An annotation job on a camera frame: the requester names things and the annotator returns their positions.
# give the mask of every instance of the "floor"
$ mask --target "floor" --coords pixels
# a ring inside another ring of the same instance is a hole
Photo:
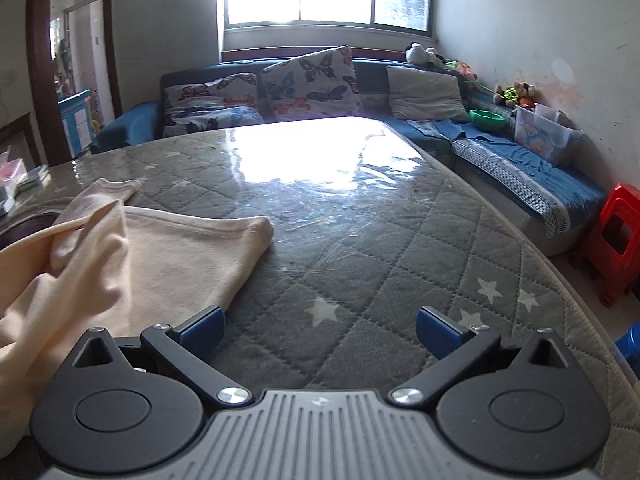
[[[640,322],[640,300],[632,293],[621,297],[611,308],[604,307],[596,292],[603,283],[602,278],[591,279],[588,264],[574,269],[566,254],[551,258],[552,263],[562,273],[571,286],[580,294],[593,315],[600,321],[613,341],[623,336],[633,323]]]

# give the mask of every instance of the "beige blanket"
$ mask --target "beige blanket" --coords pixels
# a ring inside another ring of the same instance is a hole
[[[226,310],[271,243],[265,217],[125,206],[139,187],[100,179],[52,227],[0,251],[0,458],[87,328],[132,336],[212,304]]]

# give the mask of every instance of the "white star pattern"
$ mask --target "white star pattern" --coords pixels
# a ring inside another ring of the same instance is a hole
[[[466,310],[460,309],[460,316],[462,316],[462,319],[458,322],[458,324],[462,325],[465,328],[484,325],[482,319],[480,319],[480,314],[478,312],[476,312],[475,314],[469,314]]]
[[[494,304],[494,298],[502,297],[502,294],[495,289],[498,282],[486,282],[482,278],[478,278],[478,283],[480,284],[478,294],[486,296],[489,299],[489,303]]]
[[[520,289],[520,295],[518,296],[518,303],[522,303],[525,307],[527,307],[527,312],[531,314],[531,309],[535,306],[540,306],[540,304],[536,301],[536,295],[533,292],[527,292],[526,290]]]
[[[316,327],[325,319],[328,319],[330,321],[338,321],[338,318],[335,317],[336,308],[338,308],[338,305],[336,305],[335,303],[329,303],[322,296],[318,296],[314,300],[314,306],[306,308],[305,312],[308,312],[314,317],[312,326]]]

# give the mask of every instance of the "stuffed toy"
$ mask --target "stuffed toy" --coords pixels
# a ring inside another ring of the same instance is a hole
[[[516,82],[513,86],[505,89],[496,85],[494,92],[494,103],[497,105],[505,105],[509,108],[516,106],[535,108],[533,97],[536,95],[536,88],[533,85]]]
[[[426,50],[420,43],[412,43],[406,48],[406,62],[412,65],[430,66],[430,63],[437,68],[445,68],[446,60],[438,54],[434,48]]]
[[[478,80],[478,74],[475,74],[471,67],[466,64],[464,61],[449,61],[446,64],[446,67],[450,70],[455,70],[459,74],[462,74],[467,79],[471,79],[472,81]]]

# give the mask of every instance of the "gray pillow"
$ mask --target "gray pillow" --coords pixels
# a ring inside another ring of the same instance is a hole
[[[469,121],[455,76],[391,65],[386,74],[389,105],[396,119]]]

